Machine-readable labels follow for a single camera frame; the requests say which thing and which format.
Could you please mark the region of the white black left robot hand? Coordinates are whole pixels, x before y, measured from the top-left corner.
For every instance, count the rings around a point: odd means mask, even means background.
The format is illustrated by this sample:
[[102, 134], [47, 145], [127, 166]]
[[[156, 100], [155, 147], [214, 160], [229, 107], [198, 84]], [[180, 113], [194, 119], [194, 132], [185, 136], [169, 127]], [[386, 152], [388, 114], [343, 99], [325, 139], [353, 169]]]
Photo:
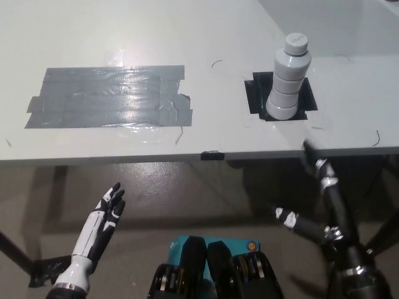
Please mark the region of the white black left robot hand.
[[89, 214], [71, 255], [71, 263], [55, 281], [47, 298], [86, 298], [89, 278], [107, 248], [125, 208], [125, 191], [117, 183]]

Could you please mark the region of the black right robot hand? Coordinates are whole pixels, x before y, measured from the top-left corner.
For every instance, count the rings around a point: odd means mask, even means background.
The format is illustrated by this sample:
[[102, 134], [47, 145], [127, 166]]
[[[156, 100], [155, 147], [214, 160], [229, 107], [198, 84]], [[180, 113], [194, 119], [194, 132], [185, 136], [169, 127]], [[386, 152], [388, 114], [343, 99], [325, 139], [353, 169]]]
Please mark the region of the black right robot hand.
[[321, 157], [309, 140], [303, 142], [305, 166], [315, 178], [329, 218], [325, 226], [283, 208], [271, 207], [274, 217], [287, 229], [319, 245], [328, 261], [346, 276], [377, 271], [374, 258], [360, 242], [358, 228], [339, 178], [330, 161]]

